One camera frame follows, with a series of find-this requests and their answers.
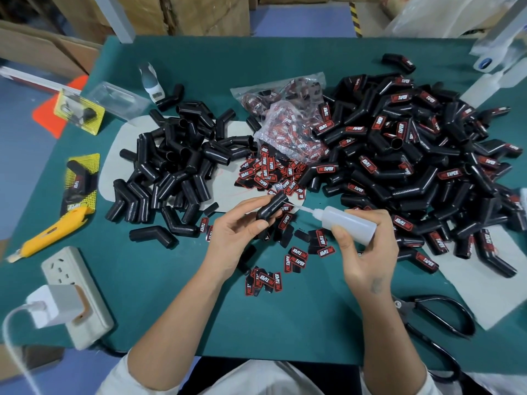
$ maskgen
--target person's left hand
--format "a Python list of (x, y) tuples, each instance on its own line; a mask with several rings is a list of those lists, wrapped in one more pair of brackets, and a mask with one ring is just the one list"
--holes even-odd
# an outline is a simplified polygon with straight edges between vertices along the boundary
[(266, 195), (242, 201), (214, 221), (209, 249), (202, 264), (207, 271), (217, 273), (224, 281), (232, 276), (249, 241), (282, 214), (280, 209), (269, 222), (256, 220), (256, 212), (251, 211), (267, 205), (271, 198), (272, 195)]

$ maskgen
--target yellow and black striped tape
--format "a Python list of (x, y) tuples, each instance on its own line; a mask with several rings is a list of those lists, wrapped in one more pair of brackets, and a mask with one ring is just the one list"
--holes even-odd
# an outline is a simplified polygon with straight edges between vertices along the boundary
[(357, 33), (357, 37), (362, 37), (362, 30), (360, 30), (359, 15), (357, 14), (357, 8), (355, 7), (354, 2), (349, 3), (349, 10), (352, 13), (353, 26), (355, 26), (355, 33)]

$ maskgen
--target white paper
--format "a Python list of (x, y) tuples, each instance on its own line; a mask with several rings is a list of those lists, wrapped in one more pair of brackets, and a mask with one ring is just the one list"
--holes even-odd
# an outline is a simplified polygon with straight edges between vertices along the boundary
[(502, 226), (487, 229), (500, 258), (517, 270), (514, 277), (507, 279), (481, 262), (474, 246), (471, 259), (454, 256), (454, 243), (447, 244), (449, 253), (438, 256), (427, 245), (423, 247), (484, 330), (491, 329), (527, 299), (527, 257)]
[[(99, 192), (102, 195), (102, 198), (110, 202), (115, 202), (113, 181), (117, 179), (128, 180), (133, 173), (133, 164), (130, 161), (121, 158), (119, 152), (123, 148), (135, 152), (138, 136), (143, 132), (151, 132), (157, 128), (157, 124), (148, 115), (139, 116), (121, 126), (121, 129), (115, 136), (115, 140), (110, 147), (108, 156), (104, 161), (99, 176)], [(228, 122), (226, 129), (229, 137), (253, 134), (253, 131), (245, 122)], [(227, 212), (245, 199), (267, 194), (267, 192), (258, 191), (255, 188), (247, 189), (234, 186), (234, 182), (239, 175), (240, 166), (244, 162), (245, 159), (240, 159), (235, 160), (228, 166), (218, 165), (212, 179), (207, 181), (207, 188), (209, 189), (212, 199), (203, 202), (200, 206), (201, 210), (204, 210), (209, 205), (217, 202), (219, 205), (217, 211)], [(293, 205), (303, 205), (304, 203), (303, 199), (298, 199), (296, 193), (293, 193), (293, 195), (289, 197), (289, 201)]]

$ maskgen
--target small glue bottle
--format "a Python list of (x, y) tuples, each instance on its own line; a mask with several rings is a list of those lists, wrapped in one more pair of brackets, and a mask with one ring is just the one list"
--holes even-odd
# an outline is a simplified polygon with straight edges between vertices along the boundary
[(372, 240), (377, 225), (366, 219), (350, 215), (340, 211), (333, 206), (326, 206), (326, 209), (310, 209), (305, 206), (294, 205), (302, 211), (310, 212), (315, 219), (322, 221), (322, 227), (331, 230), (333, 226), (343, 227), (353, 239), (362, 245), (368, 245)]

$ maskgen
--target power socket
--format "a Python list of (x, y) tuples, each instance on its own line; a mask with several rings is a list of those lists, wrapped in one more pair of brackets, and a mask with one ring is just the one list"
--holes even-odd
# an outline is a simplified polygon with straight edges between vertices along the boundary
[(67, 246), (42, 262), (48, 284), (75, 284), (82, 288), (89, 311), (66, 323), (76, 349), (86, 349), (113, 328), (113, 319), (77, 248)]

